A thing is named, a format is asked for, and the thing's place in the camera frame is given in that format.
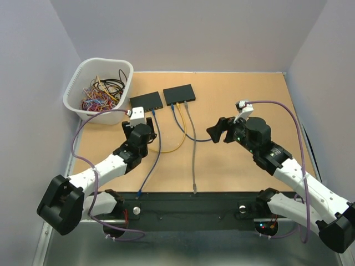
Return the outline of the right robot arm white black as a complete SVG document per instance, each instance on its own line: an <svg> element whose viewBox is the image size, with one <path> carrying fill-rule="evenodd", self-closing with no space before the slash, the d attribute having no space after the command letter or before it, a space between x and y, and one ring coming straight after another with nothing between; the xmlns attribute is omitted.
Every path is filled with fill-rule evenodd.
<svg viewBox="0 0 355 266"><path fill-rule="evenodd" d="M303 226L311 221L311 231L331 250L344 253L354 242L354 203L337 195L316 180L282 146L271 140L271 128L260 117L247 120L219 118L207 133L214 143L226 133L225 143L237 142L252 153L256 165L291 187L305 201L297 203L272 189L264 191L255 203L261 216L274 213Z"/></svg>

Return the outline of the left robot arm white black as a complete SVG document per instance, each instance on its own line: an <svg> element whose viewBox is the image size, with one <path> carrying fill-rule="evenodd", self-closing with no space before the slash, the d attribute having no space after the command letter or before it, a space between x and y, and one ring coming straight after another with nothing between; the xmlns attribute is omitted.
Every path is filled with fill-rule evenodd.
<svg viewBox="0 0 355 266"><path fill-rule="evenodd" d="M110 218L123 214L123 204L110 193L98 193L98 188L126 175L148 155L148 144L156 138L150 117L122 123L125 142L105 160L87 170L63 177L55 176L45 191L37 215L64 236L80 221L106 213Z"/></svg>

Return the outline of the black network switch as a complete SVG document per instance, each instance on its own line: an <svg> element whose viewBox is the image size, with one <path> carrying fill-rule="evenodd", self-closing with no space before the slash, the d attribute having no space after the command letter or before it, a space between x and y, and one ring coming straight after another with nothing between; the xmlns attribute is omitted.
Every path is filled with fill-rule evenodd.
<svg viewBox="0 0 355 266"><path fill-rule="evenodd" d="M176 103L183 104L185 101L191 102L196 100L191 84L164 89L163 94L167 106L174 105Z"/></svg>
<svg viewBox="0 0 355 266"><path fill-rule="evenodd" d="M129 99L132 108L142 107L144 113L163 108L163 102L157 91L143 94Z"/></svg>

